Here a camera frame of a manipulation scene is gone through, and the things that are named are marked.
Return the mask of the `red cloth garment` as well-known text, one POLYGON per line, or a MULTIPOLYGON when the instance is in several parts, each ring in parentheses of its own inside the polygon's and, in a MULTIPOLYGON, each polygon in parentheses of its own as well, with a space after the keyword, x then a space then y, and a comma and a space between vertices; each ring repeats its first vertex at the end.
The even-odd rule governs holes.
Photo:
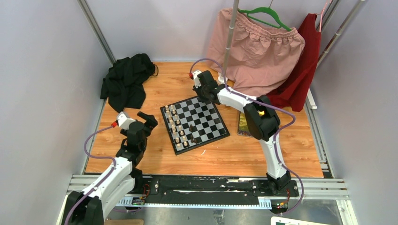
POLYGON ((294 112, 300 112, 306 103, 321 46, 321 33, 315 28, 316 19, 316 14, 308 14, 303 20, 298 33, 305 40, 304 50, 288 79, 267 94, 271 104, 275 107, 290 107, 294 112))

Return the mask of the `pink cloth garment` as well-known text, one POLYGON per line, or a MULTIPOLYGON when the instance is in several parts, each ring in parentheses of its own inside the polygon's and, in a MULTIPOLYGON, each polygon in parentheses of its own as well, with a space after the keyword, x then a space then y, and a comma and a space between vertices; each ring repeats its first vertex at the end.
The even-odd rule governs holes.
POLYGON ((295 28, 264 27, 237 13, 226 76, 236 91, 268 94, 287 80, 304 48, 305 40, 295 28))

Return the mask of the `white rack stand base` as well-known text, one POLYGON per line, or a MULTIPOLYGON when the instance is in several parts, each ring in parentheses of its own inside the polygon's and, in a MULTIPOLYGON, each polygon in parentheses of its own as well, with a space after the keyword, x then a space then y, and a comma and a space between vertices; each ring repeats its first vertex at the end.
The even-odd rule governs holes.
POLYGON ((225 83, 228 82, 228 78, 226 76, 224 76, 222 73, 218 73, 218 77, 217 77, 217 83, 219 85, 224 85, 225 83))

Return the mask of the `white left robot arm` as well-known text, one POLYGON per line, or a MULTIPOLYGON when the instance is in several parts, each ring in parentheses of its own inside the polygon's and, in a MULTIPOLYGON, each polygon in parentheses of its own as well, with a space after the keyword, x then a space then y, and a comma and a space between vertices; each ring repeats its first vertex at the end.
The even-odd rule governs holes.
POLYGON ((111 160, 108 168, 82 191, 72 191, 65 203, 63 225, 102 225, 116 204, 131 192, 140 193, 144 187, 143 172, 137 169, 147 149, 147 139, 158 125, 154 115, 137 113, 144 122, 130 118, 125 112, 118 114, 108 127, 91 134, 89 141, 100 132, 119 127, 125 136, 115 157, 95 156, 84 152, 90 158, 111 160))

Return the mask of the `black white chessboard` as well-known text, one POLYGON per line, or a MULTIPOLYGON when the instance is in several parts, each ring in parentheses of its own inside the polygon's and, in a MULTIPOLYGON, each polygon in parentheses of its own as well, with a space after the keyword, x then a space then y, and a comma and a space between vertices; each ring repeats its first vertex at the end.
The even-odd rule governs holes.
POLYGON ((201 102, 199 97, 191 97, 171 105, 174 106, 179 120, 175 120, 175 115, 169 110, 169 105, 162 106, 160 111, 176 155, 230 136, 215 103, 206 104, 201 102), (169 116, 173 119, 172 123, 168 120, 169 116), (178 130, 180 125, 183 127, 182 131, 178 130), (192 132, 189 131, 190 125, 193 125, 192 132), (172 129, 176 129, 176 136, 174 137, 172 136, 172 129), (184 147, 185 141, 182 140, 183 136, 186 136, 188 143, 186 147, 184 147), (199 142, 192 143, 191 136, 198 139, 199 142), (177 137, 180 139, 180 148, 176 147, 175 139, 177 137))

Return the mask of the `black cloth garment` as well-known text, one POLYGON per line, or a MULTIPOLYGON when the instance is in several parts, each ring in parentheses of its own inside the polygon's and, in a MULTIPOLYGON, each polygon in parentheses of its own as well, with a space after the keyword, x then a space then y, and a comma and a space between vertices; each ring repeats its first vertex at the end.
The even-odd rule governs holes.
POLYGON ((143 83, 157 75, 158 67, 146 53, 119 59, 102 80, 100 98, 118 113, 125 108, 140 109, 146 98, 143 83))

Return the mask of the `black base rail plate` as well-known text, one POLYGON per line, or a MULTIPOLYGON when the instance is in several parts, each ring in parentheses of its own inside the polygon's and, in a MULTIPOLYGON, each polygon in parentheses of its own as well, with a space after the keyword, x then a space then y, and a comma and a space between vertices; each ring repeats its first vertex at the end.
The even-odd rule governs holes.
POLYGON ((274 189, 265 178, 217 176, 144 176, 150 187, 146 203, 181 205, 255 205, 259 197, 282 201, 299 196, 296 181, 291 180, 281 189, 274 189))

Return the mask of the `gold metal tin tray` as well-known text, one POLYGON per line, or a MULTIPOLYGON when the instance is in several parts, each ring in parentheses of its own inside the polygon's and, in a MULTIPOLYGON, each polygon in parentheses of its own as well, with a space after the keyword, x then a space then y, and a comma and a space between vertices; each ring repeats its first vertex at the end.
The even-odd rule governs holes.
POLYGON ((239 112, 238 117, 237 134, 240 136, 252 137, 247 125, 245 115, 241 112, 239 112))

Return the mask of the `green clothes hanger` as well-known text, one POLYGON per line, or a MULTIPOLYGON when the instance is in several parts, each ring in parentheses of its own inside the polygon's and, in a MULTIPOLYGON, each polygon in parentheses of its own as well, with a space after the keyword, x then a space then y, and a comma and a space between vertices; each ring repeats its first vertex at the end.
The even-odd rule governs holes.
POLYGON ((284 29, 286 31, 291 31, 291 28, 282 22, 278 13, 271 8, 273 0, 268 7, 257 7, 252 10, 238 9, 238 12, 244 14, 246 17, 257 21, 259 23, 265 24, 267 26, 284 29))

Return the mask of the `silver rack pole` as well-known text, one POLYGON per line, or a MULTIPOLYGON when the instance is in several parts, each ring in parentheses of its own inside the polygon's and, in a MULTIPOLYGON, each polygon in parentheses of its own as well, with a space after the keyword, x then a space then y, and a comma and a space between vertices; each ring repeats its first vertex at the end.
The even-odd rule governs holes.
POLYGON ((230 20, 230 24, 229 24, 229 32, 228 32, 226 48, 225 48, 226 53, 224 56, 224 64, 223 64, 223 68, 222 68, 222 74, 223 74, 224 78, 226 78, 226 71, 227 71, 229 57, 230 57, 230 49, 231 49, 231 45, 232 45, 233 32, 234 32, 234 28, 235 28, 235 24, 236 24, 238 5, 239 5, 239 0, 234 0, 232 12, 231 12, 231 20, 230 20))

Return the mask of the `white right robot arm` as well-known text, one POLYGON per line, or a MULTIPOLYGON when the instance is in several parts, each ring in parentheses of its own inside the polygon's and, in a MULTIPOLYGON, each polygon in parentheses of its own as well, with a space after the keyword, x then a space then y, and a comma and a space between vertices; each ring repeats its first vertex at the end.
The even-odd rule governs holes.
POLYGON ((283 162, 279 135, 280 119, 267 96, 255 98, 218 84, 207 70, 189 73, 194 81, 193 90, 200 100, 230 106, 245 115, 248 130, 261 145, 267 163, 267 186, 273 195, 292 194, 291 173, 283 162))

